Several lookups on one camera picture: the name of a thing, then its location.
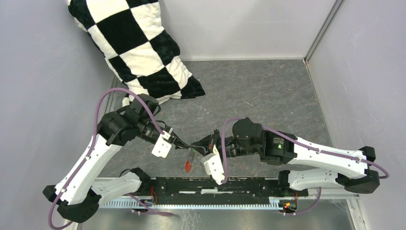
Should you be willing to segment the metal key holder red handle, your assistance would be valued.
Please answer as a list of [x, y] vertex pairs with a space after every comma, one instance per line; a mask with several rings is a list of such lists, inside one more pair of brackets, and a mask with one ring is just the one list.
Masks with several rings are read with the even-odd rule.
[[189, 155], [188, 155], [188, 158], [185, 163], [185, 171], [187, 173], [190, 173], [192, 170], [192, 164], [193, 164], [194, 158], [196, 157], [196, 154], [197, 154], [197, 151], [195, 149], [189, 148]]

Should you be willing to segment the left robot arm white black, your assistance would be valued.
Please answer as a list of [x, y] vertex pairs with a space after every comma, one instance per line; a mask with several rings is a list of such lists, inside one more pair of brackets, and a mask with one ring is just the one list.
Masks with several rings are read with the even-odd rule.
[[66, 220], [83, 223], [99, 207], [126, 194], [153, 192], [152, 181], [140, 168], [105, 183], [95, 180], [107, 162], [129, 141], [140, 138], [153, 144], [152, 154], [165, 158], [175, 149], [188, 149], [172, 128], [155, 119], [158, 101], [146, 94], [135, 95], [127, 106], [96, 118], [89, 145], [66, 177], [44, 188], [44, 196]]

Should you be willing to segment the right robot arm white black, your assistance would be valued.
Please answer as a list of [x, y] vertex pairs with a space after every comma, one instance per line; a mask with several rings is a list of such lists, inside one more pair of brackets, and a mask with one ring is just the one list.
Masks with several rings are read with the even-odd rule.
[[283, 196], [313, 187], [340, 187], [356, 194], [371, 194], [380, 185], [373, 164], [374, 148], [345, 150], [319, 145], [263, 127], [247, 117], [234, 119], [230, 137], [224, 137], [223, 130], [215, 130], [192, 143], [192, 148], [202, 155], [204, 172], [217, 184], [224, 184], [228, 179], [227, 158], [258, 155], [268, 165], [309, 166], [305, 171], [279, 173], [276, 188]]

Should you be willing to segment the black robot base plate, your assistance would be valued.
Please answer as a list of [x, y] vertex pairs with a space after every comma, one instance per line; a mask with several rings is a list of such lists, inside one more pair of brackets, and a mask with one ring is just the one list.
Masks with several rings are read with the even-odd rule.
[[270, 197], [306, 197], [309, 192], [267, 177], [232, 177], [222, 185], [206, 177], [156, 177], [142, 182], [135, 194], [153, 196], [159, 205], [256, 205], [268, 203]]

